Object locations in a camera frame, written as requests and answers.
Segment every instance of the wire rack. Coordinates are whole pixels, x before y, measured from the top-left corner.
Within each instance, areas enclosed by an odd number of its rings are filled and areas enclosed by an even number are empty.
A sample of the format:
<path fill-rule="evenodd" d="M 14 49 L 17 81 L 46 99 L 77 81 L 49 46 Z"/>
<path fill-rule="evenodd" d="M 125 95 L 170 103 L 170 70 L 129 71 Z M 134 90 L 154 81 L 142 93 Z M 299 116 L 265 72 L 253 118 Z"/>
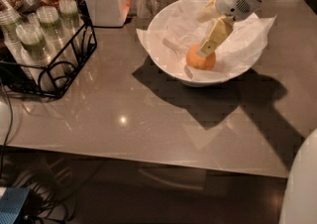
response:
<path fill-rule="evenodd" d="M 14 73 L 10 73 L 13 79 L 7 83 L 7 86 L 12 91 L 34 94 L 42 97 L 61 98 L 96 48 L 97 39 L 91 21 L 89 19 L 83 19 L 83 25 L 46 66 L 16 63 L 11 57 L 0 61 L 0 67 L 6 68 L 9 72 L 14 71 Z M 62 59 L 62 54 L 67 49 L 73 50 L 76 62 Z M 66 72 L 62 76 L 54 76 L 55 73 L 53 73 L 53 71 L 57 67 L 65 65 L 72 67 L 71 72 Z M 22 68 L 38 70 L 39 77 L 37 81 L 25 76 L 22 72 Z M 44 90 L 41 87 L 44 80 L 50 82 L 52 90 Z"/>

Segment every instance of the round orange object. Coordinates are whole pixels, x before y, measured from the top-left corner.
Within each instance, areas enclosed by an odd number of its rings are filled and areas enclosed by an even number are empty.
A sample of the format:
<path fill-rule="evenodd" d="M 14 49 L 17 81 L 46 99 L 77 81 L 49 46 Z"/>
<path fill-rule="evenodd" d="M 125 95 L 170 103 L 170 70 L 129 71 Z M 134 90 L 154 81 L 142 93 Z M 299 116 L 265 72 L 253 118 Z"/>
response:
<path fill-rule="evenodd" d="M 216 54 L 212 53 L 207 57 L 202 57 L 197 54 L 199 44 L 193 45 L 187 52 L 186 62 L 187 65 L 196 69 L 212 69 L 216 63 Z"/>

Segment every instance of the cable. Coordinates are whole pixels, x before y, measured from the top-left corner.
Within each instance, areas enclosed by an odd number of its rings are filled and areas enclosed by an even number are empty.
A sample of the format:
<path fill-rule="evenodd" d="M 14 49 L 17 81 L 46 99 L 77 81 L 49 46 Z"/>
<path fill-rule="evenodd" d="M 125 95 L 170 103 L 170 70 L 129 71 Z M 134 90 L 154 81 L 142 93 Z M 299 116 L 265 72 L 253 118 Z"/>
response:
<path fill-rule="evenodd" d="M 12 105 L 11 105 L 11 101 L 10 101 L 10 98 L 8 96 L 8 93 L 2 83 L 2 79 L 0 77 L 0 84 L 1 84 L 1 88 L 2 88 L 2 91 L 4 92 L 4 95 L 6 97 L 6 100 L 7 100 L 7 103 L 9 104 L 9 109 L 10 109 L 10 124 L 9 124 L 9 128 L 8 128 L 8 132 L 5 136 L 5 139 L 4 139 L 4 142 L 3 142 L 3 145 L 2 145 L 2 148 L 1 148 L 1 153 L 0 153 L 0 181 L 1 181 L 1 178 L 2 178 L 2 172 L 3 172 L 3 163 L 4 163 L 4 153 L 5 153 L 5 148 L 7 146 L 7 142 L 8 142 L 8 139 L 9 139 L 9 135 L 11 133 L 11 129 L 12 129 L 12 124 L 13 124 L 13 110 L 12 110 Z"/>

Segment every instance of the gray countertop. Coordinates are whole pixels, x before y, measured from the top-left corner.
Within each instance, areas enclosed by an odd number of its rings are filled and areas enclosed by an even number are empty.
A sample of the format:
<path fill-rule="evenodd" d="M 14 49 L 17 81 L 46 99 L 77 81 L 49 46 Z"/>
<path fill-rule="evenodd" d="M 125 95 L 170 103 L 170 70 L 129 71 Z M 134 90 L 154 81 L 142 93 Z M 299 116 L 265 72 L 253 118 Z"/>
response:
<path fill-rule="evenodd" d="M 12 98 L 9 145 L 27 149 L 287 177 L 317 127 L 317 17 L 303 0 L 266 0 L 277 15 L 253 69 L 191 88 L 159 71 L 133 17 L 95 29 L 98 48 L 56 101 Z"/>

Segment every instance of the black wire basket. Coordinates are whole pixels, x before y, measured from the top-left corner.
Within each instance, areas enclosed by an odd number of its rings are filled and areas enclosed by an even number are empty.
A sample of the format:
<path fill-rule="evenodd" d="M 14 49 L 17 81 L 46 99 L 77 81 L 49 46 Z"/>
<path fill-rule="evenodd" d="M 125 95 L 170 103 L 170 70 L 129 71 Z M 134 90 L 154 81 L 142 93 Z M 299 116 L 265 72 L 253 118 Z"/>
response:
<path fill-rule="evenodd" d="M 0 70 L 9 75 L 10 79 L 7 80 L 6 85 L 14 92 L 61 98 L 96 48 L 97 39 L 91 21 L 83 19 L 83 25 L 46 66 L 16 63 L 13 57 L 9 56 L 0 61 Z M 63 53 L 67 49 L 72 49 L 76 62 L 63 59 Z M 61 66 L 71 67 L 72 70 L 56 76 L 53 72 Z M 22 68 L 37 70 L 39 74 L 37 81 L 29 79 Z M 49 81 L 50 90 L 42 87 L 44 80 Z"/>

